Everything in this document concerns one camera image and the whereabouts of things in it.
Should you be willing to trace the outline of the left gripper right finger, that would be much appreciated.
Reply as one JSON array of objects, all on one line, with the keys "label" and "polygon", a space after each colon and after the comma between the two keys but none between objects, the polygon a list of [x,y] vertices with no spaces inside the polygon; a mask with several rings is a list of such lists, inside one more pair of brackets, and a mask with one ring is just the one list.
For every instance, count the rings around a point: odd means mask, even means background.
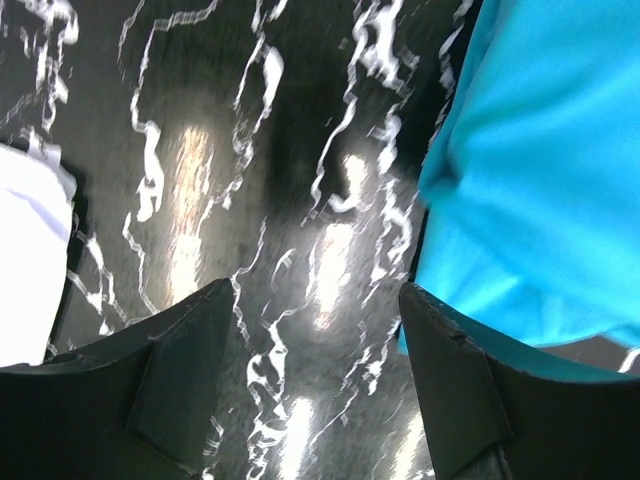
[{"label": "left gripper right finger", "polygon": [[546,353],[407,283],[399,308],[440,479],[635,479],[639,380]]}]

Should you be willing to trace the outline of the stack of papers and books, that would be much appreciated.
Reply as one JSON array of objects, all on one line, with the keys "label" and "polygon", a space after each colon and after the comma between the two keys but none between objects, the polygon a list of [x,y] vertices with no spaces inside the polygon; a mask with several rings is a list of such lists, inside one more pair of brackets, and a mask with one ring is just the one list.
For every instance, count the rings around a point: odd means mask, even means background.
[{"label": "stack of papers and books", "polygon": [[61,302],[76,181],[58,148],[1,147],[1,365],[39,365]]}]

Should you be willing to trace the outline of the teal t shirt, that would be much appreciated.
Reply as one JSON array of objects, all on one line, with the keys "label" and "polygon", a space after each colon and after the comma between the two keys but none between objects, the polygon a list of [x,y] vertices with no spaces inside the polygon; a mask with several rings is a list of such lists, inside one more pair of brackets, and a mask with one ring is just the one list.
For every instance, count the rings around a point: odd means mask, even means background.
[{"label": "teal t shirt", "polygon": [[534,347],[637,347],[638,3],[484,2],[418,184],[422,289]]}]

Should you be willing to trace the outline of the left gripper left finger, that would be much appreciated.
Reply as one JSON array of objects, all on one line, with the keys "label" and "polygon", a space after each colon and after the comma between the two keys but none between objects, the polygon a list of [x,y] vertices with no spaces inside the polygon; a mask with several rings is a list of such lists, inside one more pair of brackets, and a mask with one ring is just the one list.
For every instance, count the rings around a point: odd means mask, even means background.
[{"label": "left gripper left finger", "polygon": [[217,279],[39,366],[1,371],[5,479],[197,479],[234,294]]}]

